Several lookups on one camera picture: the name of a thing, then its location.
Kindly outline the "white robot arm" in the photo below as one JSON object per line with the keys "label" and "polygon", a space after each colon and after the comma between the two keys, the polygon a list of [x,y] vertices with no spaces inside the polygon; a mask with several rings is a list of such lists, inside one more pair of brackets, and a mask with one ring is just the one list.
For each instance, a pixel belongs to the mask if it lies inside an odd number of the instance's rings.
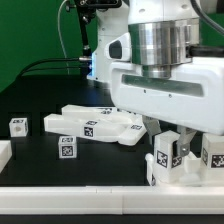
{"label": "white robot arm", "polygon": [[113,104],[180,127],[185,156],[196,132],[224,135],[224,48],[200,44],[200,23],[224,35],[208,14],[217,0],[98,2],[91,80],[106,83]]}

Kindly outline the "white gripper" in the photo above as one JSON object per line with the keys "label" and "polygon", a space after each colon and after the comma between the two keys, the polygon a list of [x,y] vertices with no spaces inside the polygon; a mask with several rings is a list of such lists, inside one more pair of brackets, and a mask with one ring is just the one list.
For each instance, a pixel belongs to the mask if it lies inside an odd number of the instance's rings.
{"label": "white gripper", "polygon": [[113,104],[144,115],[150,136],[161,132],[158,120],[180,125],[178,156],[189,154],[196,130],[224,135],[224,58],[195,57],[173,67],[168,79],[148,78],[139,65],[129,61],[128,33],[109,42],[105,56],[111,61],[108,75]]}

